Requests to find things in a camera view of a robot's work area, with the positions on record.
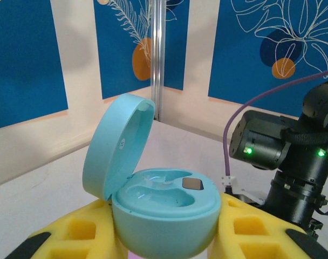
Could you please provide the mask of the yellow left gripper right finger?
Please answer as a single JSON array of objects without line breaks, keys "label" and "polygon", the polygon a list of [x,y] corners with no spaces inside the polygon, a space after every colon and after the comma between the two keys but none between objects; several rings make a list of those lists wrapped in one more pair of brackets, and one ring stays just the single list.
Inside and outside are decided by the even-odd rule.
[{"label": "yellow left gripper right finger", "polygon": [[291,223],[221,194],[218,230],[208,259],[328,259],[328,251]]}]

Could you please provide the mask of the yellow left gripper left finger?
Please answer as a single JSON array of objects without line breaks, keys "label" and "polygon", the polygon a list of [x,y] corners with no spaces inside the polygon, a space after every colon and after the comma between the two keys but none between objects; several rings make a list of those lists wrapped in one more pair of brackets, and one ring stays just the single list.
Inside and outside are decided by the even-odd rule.
[{"label": "yellow left gripper left finger", "polygon": [[128,259],[112,203],[96,200],[32,233],[7,259]]}]

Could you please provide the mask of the light blue earbud charging case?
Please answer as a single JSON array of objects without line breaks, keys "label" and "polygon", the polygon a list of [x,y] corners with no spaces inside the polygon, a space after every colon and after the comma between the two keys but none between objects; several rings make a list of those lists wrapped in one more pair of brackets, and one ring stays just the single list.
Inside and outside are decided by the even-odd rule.
[{"label": "light blue earbud charging case", "polygon": [[103,115],[83,168],[83,188],[112,203],[121,243],[146,259],[189,259],[217,231],[221,196],[203,174],[176,168],[136,171],[155,104],[122,94]]}]

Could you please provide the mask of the white perforated plate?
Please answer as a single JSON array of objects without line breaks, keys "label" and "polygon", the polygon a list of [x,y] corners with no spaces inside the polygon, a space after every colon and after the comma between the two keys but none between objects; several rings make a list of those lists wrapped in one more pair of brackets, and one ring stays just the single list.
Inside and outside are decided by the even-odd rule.
[{"label": "white perforated plate", "polygon": [[222,185],[225,193],[229,194],[247,204],[262,206],[265,204],[266,193],[254,190],[246,190],[240,186],[235,176],[223,176]]}]

